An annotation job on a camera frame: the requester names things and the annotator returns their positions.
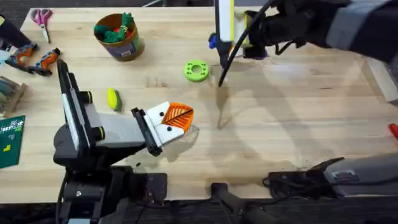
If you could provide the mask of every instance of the blue part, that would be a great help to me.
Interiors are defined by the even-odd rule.
[[[216,48],[216,45],[217,45],[217,38],[216,38],[216,35],[213,35],[209,41],[209,48],[214,49],[214,48]]]

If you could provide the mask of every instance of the white panel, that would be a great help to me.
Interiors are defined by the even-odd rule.
[[[160,141],[162,142],[162,145],[184,135],[184,130],[182,128],[173,127],[173,126],[166,125],[166,124],[160,124],[160,125],[156,126],[155,130],[160,137]]]
[[[220,39],[224,42],[231,42],[231,0],[218,0],[218,16],[220,22]]]
[[[149,116],[154,126],[162,124],[163,118],[166,115],[169,107],[170,103],[166,101],[146,111],[146,114]]]
[[[78,148],[80,147],[79,136],[77,135],[75,120],[73,119],[72,112],[70,110],[69,101],[65,93],[62,94],[62,104],[63,104],[63,110],[67,117],[70,135],[72,136],[73,144],[75,145],[75,150],[77,151]]]

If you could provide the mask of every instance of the green gear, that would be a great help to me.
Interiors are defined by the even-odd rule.
[[[199,67],[199,72],[193,72],[194,67]],[[191,60],[185,64],[185,77],[191,82],[202,82],[209,76],[209,66],[202,60]]]

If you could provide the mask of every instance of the yellow object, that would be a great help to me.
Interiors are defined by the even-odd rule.
[[[229,26],[231,28],[231,40],[234,40],[234,0],[229,0],[229,13],[231,14],[231,20],[229,22]]]
[[[108,105],[115,111],[120,111],[122,108],[122,101],[117,90],[108,88]]]
[[[3,152],[8,152],[11,150],[11,145],[7,145],[4,149],[2,149]]]

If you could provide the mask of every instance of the wooden table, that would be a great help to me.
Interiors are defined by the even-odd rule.
[[[144,53],[117,62],[95,40],[96,21],[114,12],[132,12]],[[214,10],[201,8],[53,9],[51,45],[29,17],[22,31],[41,49],[34,63],[58,47],[81,90],[91,90],[96,108],[112,113],[106,89],[119,90],[124,114],[163,101],[195,110],[192,130],[165,147],[159,157],[146,150],[119,164],[138,172],[165,172],[169,199],[207,198],[212,182],[228,182],[241,197],[269,197],[261,180],[270,171],[305,169],[334,157],[396,152],[387,125],[398,109],[385,102],[366,60],[339,50],[307,45],[263,61],[237,59],[222,88],[218,54],[208,48]],[[183,75],[188,60],[202,59],[211,77],[191,83]],[[29,85],[15,115],[26,123],[18,166],[0,170],[0,203],[54,202],[64,169],[53,163],[53,137],[64,123],[55,75],[29,75],[3,66],[1,74]]]

